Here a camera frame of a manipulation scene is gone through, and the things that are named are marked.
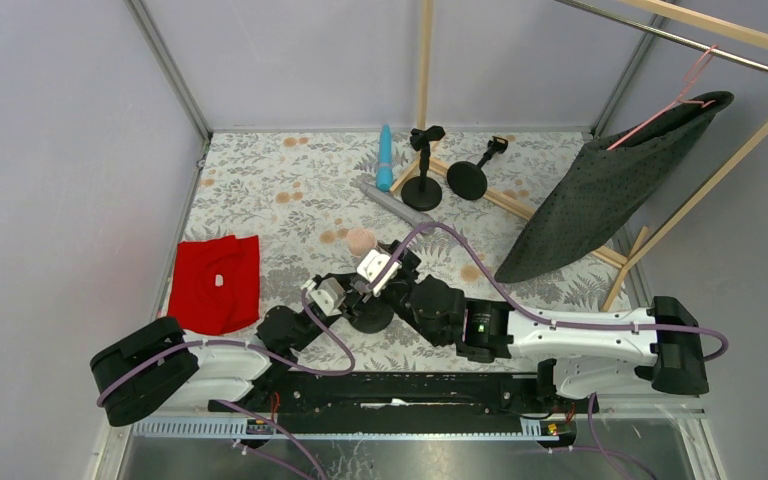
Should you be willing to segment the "beige microphone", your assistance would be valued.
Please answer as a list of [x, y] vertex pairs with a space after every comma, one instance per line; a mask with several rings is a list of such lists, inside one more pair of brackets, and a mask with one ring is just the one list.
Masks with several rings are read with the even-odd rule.
[[361, 227], [347, 231], [345, 241], [352, 256], [362, 258], [377, 246], [375, 234]]

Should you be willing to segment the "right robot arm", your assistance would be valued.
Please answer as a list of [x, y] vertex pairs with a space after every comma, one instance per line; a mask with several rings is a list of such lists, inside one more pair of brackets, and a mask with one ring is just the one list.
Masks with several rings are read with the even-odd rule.
[[356, 287], [381, 300], [435, 347], [490, 364], [523, 359], [549, 394], [584, 399], [594, 392], [647, 382], [655, 391], [708, 393], [699, 324], [675, 298], [618, 313], [516, 310], [507, 302], [474, 299], [433, 276], [420, 279], [418, 260], [369, 251]]

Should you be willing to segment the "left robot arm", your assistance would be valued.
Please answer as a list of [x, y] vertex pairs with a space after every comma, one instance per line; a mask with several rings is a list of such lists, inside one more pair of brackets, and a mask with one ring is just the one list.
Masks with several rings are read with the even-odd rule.
[[239, 401], [270, 385], [321, 335], [345, 354], [331, 330], [366, 299], [369, 282], [358, 274], [315, 277], [302, 287], [302, 309], [270, 309], [250, 339], [186, 330], [166, 316], [95, 354], [90, 369], [96, 400], [112, 426], [136, 423], [162, 409], [203, 407], [213, 400]]

